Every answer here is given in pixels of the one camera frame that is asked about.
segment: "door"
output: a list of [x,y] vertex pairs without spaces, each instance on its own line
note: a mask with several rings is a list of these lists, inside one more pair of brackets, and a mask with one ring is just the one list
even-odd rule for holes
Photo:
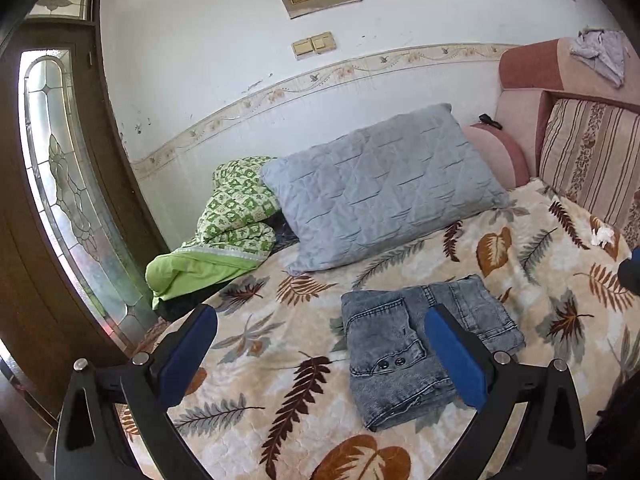
[[27,20],[0,59],[0,340],[56,414],[73,362],[121,363],[157,320],[166,246],[113,134],[96,27]]

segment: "stained glass window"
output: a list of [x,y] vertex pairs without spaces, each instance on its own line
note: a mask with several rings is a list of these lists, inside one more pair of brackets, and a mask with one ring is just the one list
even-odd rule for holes
[[68,50],[20,60],[20,134],[31,192],[53,251],[102,328],[132,349],[158,319],[89,162]]
[[90,0],[38,0],[28,18],[57,16],[75,20],[87,20]]

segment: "wallpaper border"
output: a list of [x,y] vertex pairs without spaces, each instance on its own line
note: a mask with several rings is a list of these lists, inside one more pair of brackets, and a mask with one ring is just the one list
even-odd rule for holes
[[164,143],[148,157],[131,163],[138,180],[154,174],[191,148],[242,121],[295,99],[367,77],[447,63],[498,61],[514,47],[503,43],[453,43],[388,50],[305,72],[254,92],[221,108]]

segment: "blue gripper pad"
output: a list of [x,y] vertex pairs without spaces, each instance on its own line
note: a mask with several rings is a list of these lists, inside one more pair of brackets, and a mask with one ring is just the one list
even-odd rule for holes
[[463,402],[480,411],[487,396],[482,368],[435,308],[424,315],[424,331]]
[[213,308],[204,309],[158,374],[158,402],[165,410],[177,406],[200,367],[218,330]]

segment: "metal screw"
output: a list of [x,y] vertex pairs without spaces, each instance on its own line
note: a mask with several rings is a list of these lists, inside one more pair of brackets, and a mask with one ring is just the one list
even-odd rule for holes
[[507,352],[499,351],[494,354],[494,359],[497,363],[505,365],[511,361],[511,356]]
[[149,361],[149,354],[146,352],[139,352],[133,356],[131,362],[137,366],[142,366]]
[[74,370],[76,372],[81,372],[89,365],[89,361],[87,361],[84,357],[81,357],[74,363]]
[[559,372],[564,372],[567,369],[567,365],[562,359],[554,359],[554,368]]

